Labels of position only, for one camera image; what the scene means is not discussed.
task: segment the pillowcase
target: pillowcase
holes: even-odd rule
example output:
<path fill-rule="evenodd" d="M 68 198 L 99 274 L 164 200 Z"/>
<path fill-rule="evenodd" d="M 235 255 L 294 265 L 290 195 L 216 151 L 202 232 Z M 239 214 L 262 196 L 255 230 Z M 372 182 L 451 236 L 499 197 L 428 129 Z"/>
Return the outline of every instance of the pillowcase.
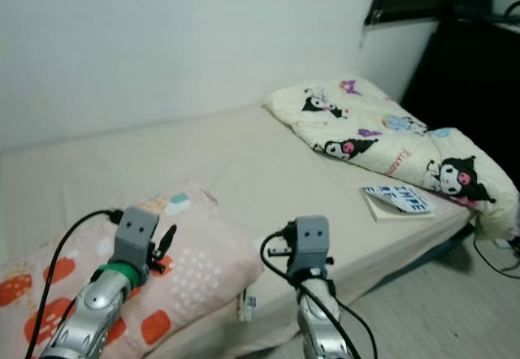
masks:
<path fill-rule="evenodd" d="M 234 300 L 262 272 L 258 252 L 219 212 L 197 184 L 163 192 L 137 204 L 159 215 L 158 244 L 177 232 L 161 261 L 163 274 L 133 290 L 108 335 L 104 359 L 143 357 L 169 335 Z M 113 253 L 116 225 L 91 219 L 69 238 L 54 270 L 34 355 L 49 342 L 70 301 Z M 59 239 L 33 255 L 0 267 L 0 347 L 3 357 L 22 357 L 33 332 L 47 271 Z"/>

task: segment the kuromi character print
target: kuromi character print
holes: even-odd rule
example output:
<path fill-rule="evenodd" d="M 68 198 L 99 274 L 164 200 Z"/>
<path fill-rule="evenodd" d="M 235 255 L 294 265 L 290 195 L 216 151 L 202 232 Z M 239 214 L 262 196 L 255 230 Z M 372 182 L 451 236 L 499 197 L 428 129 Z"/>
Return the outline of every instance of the kuromi character print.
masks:
<path fill-rule="evenodd" d="M 478 182 L 474 164 L 475 156 L 446 158 L 440 166 L 431 160 L 422 178 L 422 185 L 442 192 L 463 205 L 475 205 L 477 201 L 495 203 L 496 200 L 489 196 L 484 185 Z"/>
<path fill-rule="evenodd" d="M 340 158 L 341 160 L 350 160 L 358 154 L 364 153 L 378 140 L 356 140 L 348 139 L 346 141 L 328 141 L 323 151 L 329 156 Z"/>
<path fill-rule="evenodd" d="M 339 109 L 334 103 L 328 101 L 321 88 L 305 89 L 307 95 L 305 105 L 301 111 L 330 111 L 336 118 L 347 118 L 348 110 Z"/>

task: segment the bed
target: bed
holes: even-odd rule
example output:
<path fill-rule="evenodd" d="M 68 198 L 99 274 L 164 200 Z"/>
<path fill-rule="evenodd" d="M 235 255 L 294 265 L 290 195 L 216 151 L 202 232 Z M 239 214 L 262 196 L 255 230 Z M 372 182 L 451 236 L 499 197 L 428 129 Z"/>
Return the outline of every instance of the bed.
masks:
<path fill-rule="evenodd" d="M 473 216 L 431 194 L 435 218 L 376 223 L 359 188 L 398 180 L 316 154 L 255 106 L 3 155 L 0 262 L 59 236 L 89 211 L 129 205 L 190 179 L 203 183 L 255 244 L 298 215 L 327 216 L 336 260 L 331 276 L 347 302 L 445 242 Z M 297 332 L 293 289 L 265 272 L 254 291 L 252 322 L 238 322 L 230 303 L 148 358 L 235 357 L 291 339 Z"/>

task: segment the black cabinet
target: black cabinet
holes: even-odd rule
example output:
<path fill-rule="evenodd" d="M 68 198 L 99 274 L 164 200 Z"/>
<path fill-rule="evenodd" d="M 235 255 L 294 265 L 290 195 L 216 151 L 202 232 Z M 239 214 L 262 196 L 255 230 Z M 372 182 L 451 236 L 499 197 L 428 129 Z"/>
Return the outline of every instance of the black cabinet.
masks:
<path fill-rule="evenodd" d="M 439 24 L 402 105 L 432 128 L 464 132 L 520 188 L 520 33 L 494 24 Z"/>

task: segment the power cord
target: power cord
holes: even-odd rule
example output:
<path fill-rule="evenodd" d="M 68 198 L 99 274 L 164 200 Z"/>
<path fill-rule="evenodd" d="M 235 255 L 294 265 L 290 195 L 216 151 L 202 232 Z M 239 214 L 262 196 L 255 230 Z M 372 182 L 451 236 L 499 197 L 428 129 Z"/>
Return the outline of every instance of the power cord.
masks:
<path fill-rule="evenodd" d="M 47 274 L 47 279 L 45 281 L 45 286 L 43 288 L 43 293 L 41 294 L 40 306 L 37 311 L 36 322 L 34 323 L 34 329 L 32 330 L 31 341 L 29 342 L 29 346 L 27 348 L 27 353 L 25 354 L 25 359 L 31 359 L 33 355 L 34 348 L 36 347 L 36 341 L 38 338 L 38 334 L 40 333 L 41 320 L 43 319 L 43 312 L 46 307 L 47 296 L 49 295 L 50 284 L 52 283 L 52 278 L 54 275 L 54 268 L 56 267 L 56 262 L 58 261 L 59 253 L 61 252 L 65 242 L 71 236 L 71 234 L 78 228 L 79 225 L 84 223 L 85 221 L 91 219 L 92 217 L 100 214 L 105 214 L 112 223 L 119 224 L 121 218 L 123 217 L 122 210 L 96 210 L 90 214 L 85 215 L 83 218 L 80 218 L 71 228 L 65 233 L 62 239 L 59 241 L 58 247 L 54 251 L 54 255 L 52 257 L 52 262 L 49 266 L 49 273 Z M 72 308 L 72 303 L 67 307 L 67 312 Z"/>
<path fill-rule="evenodd" d="M 345 305 L 343 302 L 338 300 L 337 297 L 334 297 L 334 299 L 336 300 L 336 302 L 338 303 L 338 305 L 340 307 L 342 307 L 345 311 L 352 314 L 352 316 L 354 318 L 356 318 L 359 321 L 359 323 L 365 327 L 366 333 L 368 334 L 368 337 L 370 337 L 370 343 L 372 344 L 372 351 L 374 352 L 374 359 L 378 359 L 377 344 L 375 343 L 375 336 L 374 336 L 374 333 L 372 333 L 372 330 L 368 326 L 366 321 L 363 320 L 363 318 L 359 314 L 357 314 L 351 308 L 349 308 L 347 305 Z"/>
<path fill-rule="evenodd" d="M 506 278 L 511 278 L 511 279 L 520 279 L 520 275 L 511 275 L 511 274 L 506 274 L 505 272 L 503 271 L 500 271 L 498 268 L 494 267 L 493 264 L 491 264 L 489 262 L 489 260 L 487 260 L 484 255 L 482 255 L 482 253 L 480 252 L 480 249 L 479 247 L 477 247 L 477 238 L 476 236 L 474 235 L 473 236 L 473 248 L 475 251 L 477 251 L 477 254 L 482 258 L 482 260 L 484 260 L 486 262 L 486 264 L 488 266 L 491 267 L 492 270 L 494 270 L 496 273 L 500 274 L 500 275 L 503 275 L 505 276 Z"/>
<path fill-rule="evenodd" d="M 319 298 L 312 293 L 311 290 L 306 288 L 303 284 L 295 282 L 291 279 L 291 277 L 287 274 L 285 274 L 283 271 L 279 270 L 275 266 L 273 266 L 265 257 L 264 251 L 266 248 L 266 245 L 269 241 L 276 237 L 281 237 L 282 232 L 277 231 L 275 233 L 270 234 L 260 246 L 260 258 L 262 259 L 262 262 L 269 268 L 269 270 L 273 271 L 275 274 L 277 274 L 280 278 L 286 280 L 291 286 L 295 287 L 298 290 L 301 290 L 305 295 L 307 295 L 327 316 L 327 318 L 330 320 L 332 325 L 338 330 L 338 333 L 341 335 L 345 343 L 347 344 L 347 347 L 349 348 L 350 353 L 352 353 L 353 359 L 361 359 L 361 356 L 359 355 L 359 352 L 357 351 L 356 347 L 354 346 L 352 340 L 347 336 L 347 333 L 345 332 L 345 329 L 341 326 L 340 322 L 336 320 L 334 315 L 330 312 L 330 310 L 322 303 L 322 301 L 319 300 Z"/>
<path fill-rule="evenodd" d="M 504 17 L 507 18 L 517 7 L 520 7 L 520 0 L 517 0 L 515 3 L 511 4 L 509 7 L 505 9 Z"/>
<path fill-rule="evenodd" d="M 72 306 L 74 306 L 74 304 L 76 303 L 76 299 L 77 299 L 77 296 L 75 296 L 74 299 L 67 305 L 67 308 L 63 312 L 62 319 L 59 320 L 58 328 L 56 328 L 56 329 L 59 329 L 62 326 L 62 324 L 65 322 L 69 312 L 72 309 Z"/>

